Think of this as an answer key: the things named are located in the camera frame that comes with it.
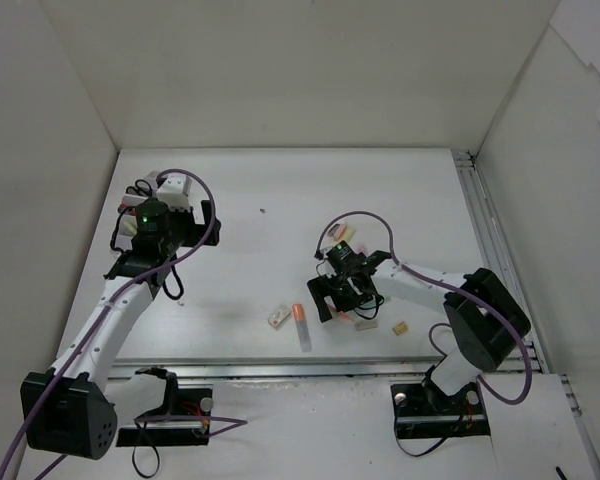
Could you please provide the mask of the twin orange yellow highlighter pack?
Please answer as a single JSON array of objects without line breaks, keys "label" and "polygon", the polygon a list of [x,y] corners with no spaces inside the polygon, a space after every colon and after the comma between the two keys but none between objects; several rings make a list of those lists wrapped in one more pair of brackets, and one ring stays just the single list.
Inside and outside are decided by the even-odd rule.
[{"label": "twin orange yellow highlighter pack", "polygon": [[346,314],[345,312],[337,311],[333,307],[329,307],[329,311],[330,311],[333,319],[338,319],[338,320],[346,321],[346,322],[349,322],[349,323],[353,323],[354,322],[354,320],[348,314]]}]

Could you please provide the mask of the black handled scissors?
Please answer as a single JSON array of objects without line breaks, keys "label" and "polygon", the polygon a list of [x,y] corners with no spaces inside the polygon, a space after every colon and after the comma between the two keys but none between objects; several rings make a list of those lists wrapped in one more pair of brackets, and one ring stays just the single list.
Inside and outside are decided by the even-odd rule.
[{"label": "black handled scissors", "polygon": [[145,179],[138,179],[133,185],[127,186],[125,193],[128,195],[136,195],[149,198],[153,195],[151,184]]}]

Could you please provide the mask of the yellow highlighter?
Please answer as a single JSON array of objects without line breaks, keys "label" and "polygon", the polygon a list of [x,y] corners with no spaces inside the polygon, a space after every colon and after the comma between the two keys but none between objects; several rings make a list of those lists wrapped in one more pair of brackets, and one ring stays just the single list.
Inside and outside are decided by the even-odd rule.
[{"label": "yellow highlighter", "polygon": [[353,236],[355,235],[355,233],[356,233],[356,228],[355,228],[355,227],[348,226],[348,227],[347,227],[347,228],[344,230],[344,233],[343,233],[343,235],[342,235],[342,239],[343,239],[344,241],[350,241],[350,240],[353,238]]}]

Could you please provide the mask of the orange cap highlighter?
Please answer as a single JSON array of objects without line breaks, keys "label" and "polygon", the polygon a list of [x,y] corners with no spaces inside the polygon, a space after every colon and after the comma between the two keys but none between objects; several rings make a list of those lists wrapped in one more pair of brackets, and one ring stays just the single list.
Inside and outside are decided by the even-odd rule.
[{"label": "orange cap highlighter", "polygon": [[303,306],[299,303],[293,304],[292,314],[298,333],[301,351],[308,353],[312,350],[312,345]]}]

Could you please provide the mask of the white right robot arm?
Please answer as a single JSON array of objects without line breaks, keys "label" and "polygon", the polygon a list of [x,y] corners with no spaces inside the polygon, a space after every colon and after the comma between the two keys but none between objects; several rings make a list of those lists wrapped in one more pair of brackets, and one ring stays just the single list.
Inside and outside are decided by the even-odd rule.
[{"label": "white right robot arm", "polygon": [[524,344],[530,320],[492,271],[479,268],[471,274],[453,274],[418,269],[399,262],[391,251],[365,255],[344,241],[317,257],[330,267],[307,282],[321,322],[331,320],[334,312],[365,308],[377,315],[390,299],[446,316],[456,346],[426,374],[422,398],[429,409],[448,410],[465,386],[497,371],[514,350],[521,353],[526,370],[522,391],[515,398],[500,400],[517,405],[530,392],[533,368]]}]

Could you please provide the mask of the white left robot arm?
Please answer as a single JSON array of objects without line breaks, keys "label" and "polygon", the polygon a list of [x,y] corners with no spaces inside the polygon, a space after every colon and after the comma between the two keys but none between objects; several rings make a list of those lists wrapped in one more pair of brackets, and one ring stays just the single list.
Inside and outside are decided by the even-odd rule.
[{"label": "white left robot arm", "polygon": [[213,199],[201,203],[204,222],[192,208],[178,210],[156,198],[134,207],[136,234],[129,249],[105,274],[101,299],[78,336],[44,373],[31,372],[21,388],[26,441],[35,450],[98,460],[113,444],[119,425],[148,411],[171,418],[180,395],[174,375],[139,373],[121,392],[107,379],[134,324],[155,300],[186,248],[219,242],[220,221]]}]

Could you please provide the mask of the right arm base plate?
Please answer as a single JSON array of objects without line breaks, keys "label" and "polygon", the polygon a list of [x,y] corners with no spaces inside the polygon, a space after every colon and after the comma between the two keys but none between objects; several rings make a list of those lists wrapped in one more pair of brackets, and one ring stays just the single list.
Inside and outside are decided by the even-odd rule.
[{"label": "right arm base plate", "polygon": [[491,429],[477,384],[452,397],[433,393],[421,383],[390,386],[394,433],[399,440],[490,436]]}]

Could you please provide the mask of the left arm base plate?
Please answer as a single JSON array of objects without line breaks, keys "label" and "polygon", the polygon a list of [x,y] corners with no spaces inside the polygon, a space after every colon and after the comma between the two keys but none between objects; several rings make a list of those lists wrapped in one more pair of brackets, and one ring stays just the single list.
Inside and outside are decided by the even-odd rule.
[{"label": "left arm base plate", "polygon": [[154,410],[148,417],[177,416],[187,420],[141,421],[140,429],[133,423],[118,430],[115,446],[123,447],[192,447],[207,446],[212,422],[195,420],[194,417],[209,416],[213,408],[211,386],[183,387],[169,411]]}]

